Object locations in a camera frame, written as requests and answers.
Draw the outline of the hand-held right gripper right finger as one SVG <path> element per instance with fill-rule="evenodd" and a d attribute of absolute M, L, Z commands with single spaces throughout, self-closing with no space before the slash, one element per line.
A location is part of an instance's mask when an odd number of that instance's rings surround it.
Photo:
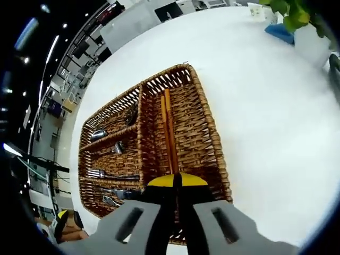
<path fill-rule="evenodd" d="M 202 178 L 181 173 L 178 206 L 189 254 L 297 254 L 298 247 L 272 241 L 253 219 L 226 200 L 216 200 Z"/>

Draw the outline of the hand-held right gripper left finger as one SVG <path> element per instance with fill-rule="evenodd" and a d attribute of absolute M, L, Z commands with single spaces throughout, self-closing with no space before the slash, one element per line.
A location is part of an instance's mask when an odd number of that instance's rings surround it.
<path fill-rule="evenodd" d="M 176 175 L 148 183 L 144 192 L 102 218 L 88 238 L 59 244 L 62 254 L 165 254 L 175 215 Z"/>

